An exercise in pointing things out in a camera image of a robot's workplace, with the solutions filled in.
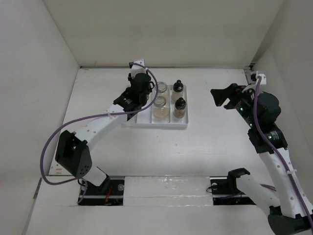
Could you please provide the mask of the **round glass jar silver lid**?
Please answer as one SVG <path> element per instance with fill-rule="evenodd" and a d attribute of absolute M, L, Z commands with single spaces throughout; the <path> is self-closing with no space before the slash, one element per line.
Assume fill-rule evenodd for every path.
<path fill-rule="evenodd" d="M 158 82 L 158 92 L 157 96 L 162 96 L 165 99 L 169 98 L 169 91 L 168 91 L 168 85 L 165 82 Z"/>

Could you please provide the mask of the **black-cap bottle white powder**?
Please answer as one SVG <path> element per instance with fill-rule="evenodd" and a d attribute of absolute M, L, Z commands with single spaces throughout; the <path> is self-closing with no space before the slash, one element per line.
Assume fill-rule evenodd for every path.
<path fill-rule="evenodd" d="M 172 100 L 176 101 L 179 98 L 183 97 L 183 92 L 184 92 L 184 84 L 182 83 L 181 80 L 177 80 L 173 84 L 173 89 L 172 89 Z"/>

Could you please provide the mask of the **black-cap bottle tan powder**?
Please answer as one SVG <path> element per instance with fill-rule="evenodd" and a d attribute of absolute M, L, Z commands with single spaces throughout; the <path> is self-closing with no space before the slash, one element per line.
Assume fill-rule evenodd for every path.
<path fill-rule="evenodd" d="M 174 105 L 174 116 L 176 118 L 183 118 L 185 116 L 186 106 L 187 103 L 182 97 L 177 99 Z"/>

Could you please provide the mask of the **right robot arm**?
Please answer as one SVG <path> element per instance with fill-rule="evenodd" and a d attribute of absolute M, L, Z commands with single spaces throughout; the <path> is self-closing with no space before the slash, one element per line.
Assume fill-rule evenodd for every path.
<path fill-rule="evenodd" d="M 265 164 L 272 186 L 254 180 L 245 168 L 228 172 L 225 178 L 211 179 L 210 190 L 228 200 L 245 194 L 268 218 L 276 235 L 294 235 L 313 228 L 313 205 L 306 197 L 292 166 L 288 144 L 275 124 L 281 113 L 279 100 L 272 94 L 259 93 L 251 86 L 231 84 L 225 89 L 212 89 L 216 106 L 235 109 L 248 124 L 249 140 Z"/>

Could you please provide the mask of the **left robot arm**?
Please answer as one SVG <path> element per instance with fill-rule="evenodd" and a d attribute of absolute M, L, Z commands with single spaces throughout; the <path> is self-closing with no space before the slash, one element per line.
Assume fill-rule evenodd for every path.
<path fill-rule="evenodd" d="M 154 88 L 151 77 L 138 73 L 129 77 L 130 86 L 113 101 L 104 117 L 97 117 L 75 132 L 60 134 L 55 160 L 76 179 L 87 181 L 98 194 L 109 189 L 110 177 L 92 163 L 91 150 L 115 127 L 133 118 L 148 101 Z"/>

